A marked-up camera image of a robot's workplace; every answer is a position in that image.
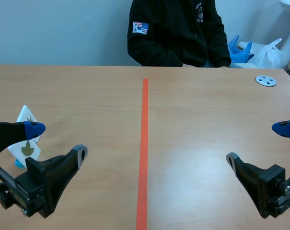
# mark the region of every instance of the white wall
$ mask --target white wall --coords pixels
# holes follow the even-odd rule
[[[0,64],[136,65],[127,54],[132,0],[0,0]],[[290,33],[278,0],[216,0],[228,39]]]
[[[215,0],[225,25],[228,41],[239,35],[240,41],[269,44],[290,34],[290,14],[279,0]]]
[[[0,64],[135,65],[132,0],[0,0]]]

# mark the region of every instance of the black jacket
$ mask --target black jacket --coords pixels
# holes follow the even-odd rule
[[[133,0],[128,53],[142,66],[229,66],[215,0]]]

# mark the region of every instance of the metal disc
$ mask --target metal disc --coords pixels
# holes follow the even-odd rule
[[[267,87],[273,87],[275,85],[277,85],[277,81],[270,77],[270,76],[266,76],[266,75],[259,75],[255,78],[255,81],[258,82],[260,85],[264,85]]]

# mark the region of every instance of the robotic arm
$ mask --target robotic arm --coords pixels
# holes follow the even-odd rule
[[[40,136],[45,131],[42,123],[0,122],[0,153],[10,145]],[[27,172],[15,179],[0,167],[0,203],[4,209],[12,205],[21,208],[25,216],[38,212],[44,218],[51,215],[69,181],[80,169],[88,150],[75,146],[65,156],[46,161],[25,160]]]
[[[290,121],[275,123],[272,129],[290,138]],[[244,186],[262,218],[277,217],[290,207],[290,178],[286,180],[285,169],[273,165],[260,169],[244,163],[236,153],[226,156],[235,176]]]

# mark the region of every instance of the table surface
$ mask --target table surface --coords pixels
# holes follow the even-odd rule
[[[263,87],[255,76],[274,77]],[[149,79],[149,230],[290,230],[290,209],[262,219],[227,164],[241,159],[290,176],[290,139],[271,131],[290,119],[283,70],[0,66],[0,121],[24,104],[47,129],[40,160],[85,144],[89,155],[56,212],[25,218],[0,206],[0,230],[134,230],[142,80]],[[22,173],[8,152],[0,165]]]

